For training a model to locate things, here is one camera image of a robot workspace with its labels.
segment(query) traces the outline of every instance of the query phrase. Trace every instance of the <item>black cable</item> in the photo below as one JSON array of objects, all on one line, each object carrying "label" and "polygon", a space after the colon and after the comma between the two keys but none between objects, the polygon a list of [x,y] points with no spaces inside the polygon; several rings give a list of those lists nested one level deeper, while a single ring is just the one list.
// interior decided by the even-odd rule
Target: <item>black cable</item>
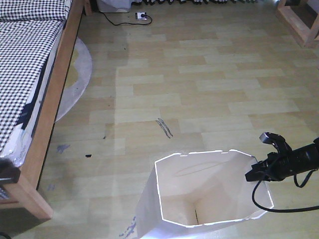
[{"label": "black cable", "polygon": [[148,16],[146,14],[142,14],[141,17],[146,17],[146,18],[150,19],[151,21],[148,22],[148,23],[132,23],[132,22],[113,23],[111,20],[108,19],[108,17],[105,15],[104,12],[99,11],[99,13],[103,14],[104,17],[106,18],[106,20],[109,21],[113,26],[120,26],[120,25],[124,25],[124,26],[127,26],[127,25],[150,25],[153,22],[153,19],[150,16]]},{"label": "black cable", "polygon": [[306,184],[307,184],[307,182],[308,182],[308,180],[310,179],[310,176],[312,175],[312,173],[313,172],[316,172],[318,169],[313,169],[313,170],[311,170],[308,174],[307,174],[307,176],[305,177],[305,179],[304,179],[304,181],[302,182],[302,184],[301,185],[299,185],[299,183],[298,183],[298,181],[297,181],[297,174],[295,174],[294,175],[294,183],[295,183],[295,185],[297,186],[297,187],[299,187],[299,188],[303,188]]},{"label": "black cable", "polygon": [[[256,184],[253,193],[252,193],[252,200],[253,203],[260,209],[268,211],[268,212],[273,212],[273,213],[299,213],[299,212],[308,212],[308,211],[314,211],[314,210],[318,210],[319,206],[313,206],[313,207],[306,207],[306,208],[295,208],[295,209],[272,209],[272,208],[265,208],[263,206],[261,206],[260,204],[258,204],[255,200],[255,193],[256,190],[258,188],[258,186],[261,184],[261,182],[266,178],[267,174],[269,173],[270,169],[272,168],[272,166],[276,163],[276,161],[278,160],[278,158],[268,167],[268,169],[266,170],[266,172],[264,173],[264,178],[260,181],[258,181],[258,183]],[[313,172],[309,173],[306,177],[306,180],[308,181],[311,174]]]},{"label": "black cable", "polygon": [[0,236],[5,237],[6,239],[11,239],[11,237],[8,234],[3,232],[0,232]]}]

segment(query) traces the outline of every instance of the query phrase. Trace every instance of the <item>wooden furniture leg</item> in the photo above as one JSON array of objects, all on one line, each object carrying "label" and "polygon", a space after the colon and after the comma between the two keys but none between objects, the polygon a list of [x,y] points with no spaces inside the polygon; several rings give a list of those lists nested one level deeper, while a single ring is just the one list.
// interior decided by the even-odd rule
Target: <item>wooden furniture leg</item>
[{"label": "wooden furniture leg", "polygon": [[19,198],[19,203],[39,219],[51,219],[53,209],[41,197],[37,190],[21,174],[17,183],[3,186],[14,198]]},{"label": "wooden furniture leg", "polygon": [[84,10],[87,16],[92,15],[90,0],[84,0]]}]

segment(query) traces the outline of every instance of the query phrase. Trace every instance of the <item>mattress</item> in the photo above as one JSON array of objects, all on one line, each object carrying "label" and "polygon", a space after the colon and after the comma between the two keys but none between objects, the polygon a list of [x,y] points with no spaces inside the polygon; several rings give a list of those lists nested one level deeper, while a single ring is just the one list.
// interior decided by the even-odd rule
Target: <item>mattress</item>
[{"label": "mattress", "polygon": [[34,82],[17,123],[0,153],[1,161],[10,161],[16,167],[20,167],[24,163],[25,156],[32,142],[46,87],[51,76],[60,36],[61,34],[57,37],[39,73],[38,79]]},{"label": "mattress", "polygon": [[25,153],[15,149],[26,152],[27,144],[14,139],[20,138],[18,135],[30,138],[30,132],[23,130],[23,123],[17,130],[17,123],[25,105],[33,99],[42,68],[46,61],[49,63],[62,29],[63,22],[53,20],[0,22],[0,161],[10,160],[16,167],[24,161]]},{"label": "mattress", "polygon": [[0,163],[24,163],[70,7],[0,1]]}]

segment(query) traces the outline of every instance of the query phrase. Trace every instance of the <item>white object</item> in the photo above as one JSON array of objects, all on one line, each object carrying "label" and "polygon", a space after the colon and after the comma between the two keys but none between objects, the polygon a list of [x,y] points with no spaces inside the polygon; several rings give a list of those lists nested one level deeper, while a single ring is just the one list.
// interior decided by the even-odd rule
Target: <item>white object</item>
[{"label": "white object", "polygon": [[[260,218],[266,211],[251,200],[256,182],[245,179],[255,163],[237,150],[175,153],[156,161],[136,208],[138,238],[192,239]],[[274,206],[265,183],[255,198]]]}]

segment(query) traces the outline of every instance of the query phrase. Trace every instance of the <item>round rug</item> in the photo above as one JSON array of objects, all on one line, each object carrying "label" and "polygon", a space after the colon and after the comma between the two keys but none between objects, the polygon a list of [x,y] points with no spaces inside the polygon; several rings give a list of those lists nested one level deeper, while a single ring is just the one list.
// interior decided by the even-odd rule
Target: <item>round rug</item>
[{"label": "round rug", "polygon": [[61,119],[84,93],[92,74],[92,57],[86,45],[76,38],[64,90],[56,116]]}]

